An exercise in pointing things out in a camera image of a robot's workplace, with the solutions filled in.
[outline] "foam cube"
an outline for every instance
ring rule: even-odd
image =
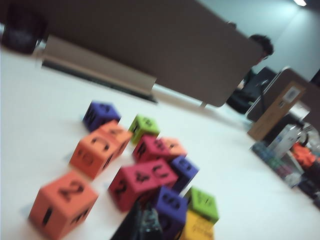
[[[188,199],[188,208],[190,210],[196,212],[213,224],[219,220],[216,200],[210,194],[193,186],[184,197]]]
[[[159,187],[166,186],[171,189],[178,180],[178,176],[164,159],[140,164],[143,164],[145,168],[151,172],[152,177],[155,179]]]
[[[133,135],[132,132],[127,131],[122,126],[120,126],[116,120],[112,120],[106,124],[103,124],[97,129],[97,131],[100,131],[101,133],[106,135],[109,139],[116,142],[116,144],[119,146],[114,155],[115,158],[120,156],[124,152]]]
[[[213,240],[213,223],[188,210],[180,240]]]
[[[172,240],[186,223],[187,200],[165,186],[155,198],[153,207],[158,212],[158,219],[163,231],[163,239]]]
[[[117,207],[125,212],[132,208],[136,200],[146,203],[158,187],[159,183],[150,168],[142,163],[121,167],[108,191]]]
[[[50,239],[61,239],[88,216],[98,194],[74,171],[40,188],[29,219]]]
[[[137,163],[144,163],[155,159],[169,160],[170,152],[161,139],[156,136],[143,135],[135,147],[133,158]]]
[[[119,144],[99,131],[93,131],[79,141],[69,163],[94,179],[118,152]]]
[[[178,139],[172,137],[162,137],[160,139],[169,149],[169,161],[177,158],[178,156],[187,156],[187,151],[184,149]]]
[[[137,144],[144,134],[158,136],[160,133],[158,125],[154,119],[140,114],[134,118],[131,126],[129,127],[129,131],[133,133],[131,138],[131,142],[133,144]]]
[[[112,104],[92,101],[84,115],[83,123],[92,132],[105,123],[112,120],[119,122],[120,119],[121,116]]]
[[[198,173],[198,169],[184,156],[178,156],[170,163],[171,168],[178,175],[178,180],[172,187],[180,193]]]

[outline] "table surface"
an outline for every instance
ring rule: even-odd
[[[290,189],[257,158],[244,116],[164,87],[154,104],[41,67],[41,54],[1,49],[1,239],[45,239],[28,221],[39,188],[72,169],[69,159],[88,134],[82,123],[91,100],[113,103],[128,128],[137,113],[156,118],[161,136],[179,138],[200,171],[191,182],[216,197],[216,240],[315,240],[320,212],[298,189]],[[99,197],[86,221],[64,239],[109,239],[123,218],[107,188],[123,155],[91,182]]]

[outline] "orange foam cube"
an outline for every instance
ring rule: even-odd
[[[29,219],[50,239],[58,240],[87,218],[97,198],[90,185],[70,171],[40,188]]]
[[[187,156],[187,151],[184,149],[184,147],[181,145],[178,139],[171,137],[162,137],[161,140],[164,143],[164,145],[166,145],[169,149],[170,161],[179,156]]]
[[[98,128],[97,131],[100,131],[100,133],[107,135],[110,139],[114,140],[119,145],[115,157],[120,156],[124,152],[133,135],[131,131],[127,131],[122,126],[120,126],[116,120],[112,120],[106,124],[103,124]]]
[[[70,164],[94,179],[116,158],[119,145],[99,131],[82,138],[70,159]]]

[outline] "ceiling light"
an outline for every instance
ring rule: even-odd
[[[304,7],[305,5],[307,5],[307,3],[305,2],[305,0],[293,0],[295,1],[296,4],[298,4],[299,6]]]

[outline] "yellow foam cube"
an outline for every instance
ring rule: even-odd
[[[186,212],[186,222],[180,240],[213,240],[214,224],[194,211]]]

